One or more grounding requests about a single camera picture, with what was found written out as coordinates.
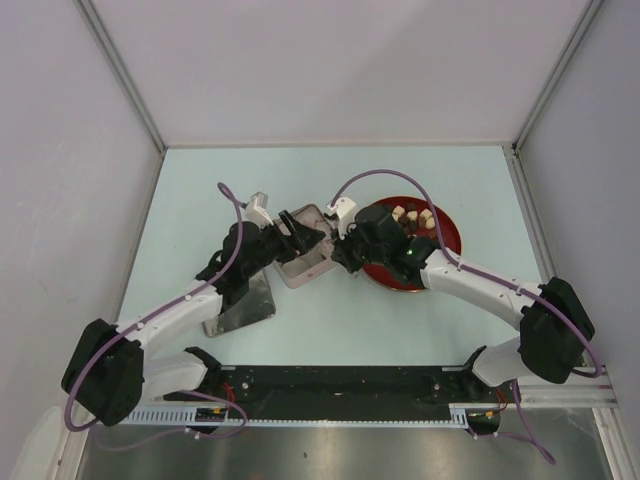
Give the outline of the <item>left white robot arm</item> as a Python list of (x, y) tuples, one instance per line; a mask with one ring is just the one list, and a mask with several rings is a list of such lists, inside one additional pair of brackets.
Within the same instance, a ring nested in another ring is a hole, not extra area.
[(217, 320), (234, 307), (247, 294), (250, 279), (265, 267), (294, 261), (326, 237), (287, 211), (279, 217), (279, 223), (234, 223), (188, 290), (167, 304), (129, 321), (96, 319), (85, 327), (61, 381), (68, 395), (64, 418), (69, 430), (79, 429), (72, 420), (74, 404), (94, 421), (113, 426), (147, 399), (190, 391), (207, 400), (219, 392), (219, 364), (202, 349), (189, 347), (168, 358), (156, 355), (189, 328)]

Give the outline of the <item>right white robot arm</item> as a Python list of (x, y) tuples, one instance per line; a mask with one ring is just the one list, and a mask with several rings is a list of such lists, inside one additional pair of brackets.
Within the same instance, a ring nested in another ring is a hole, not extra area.
[(452, 295), (518, 332), (472, 355), (461, 376), (469, 399), (484, 401), (498, 385), (523, 376), (563, 384), (576, 373), (595, 328), (567, 281), (553, 277), (536, 284), (483, 270), (429, 236), (406, 233), (382, 205), (358, 208), (341, 198), (329, 212), (337, 224), (332, 259), (348, 272), (377, 268), (401, 288)]

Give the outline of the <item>pink chocolate tin box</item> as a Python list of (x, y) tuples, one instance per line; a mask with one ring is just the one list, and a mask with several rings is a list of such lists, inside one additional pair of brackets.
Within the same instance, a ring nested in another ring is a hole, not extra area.
[(290, 289), (296, 289), (328, 272), (336, 264), (331, 259), (333, 252), (330, 238), (332, 226), (319, 207), (315, 204), (307, 204), (293, 211), (291, 215), (302, 225), (324, 234), (321, 242), (308, 253), (298, 256), (288, 263), (274, 263), (275, 269), (285, 285)]

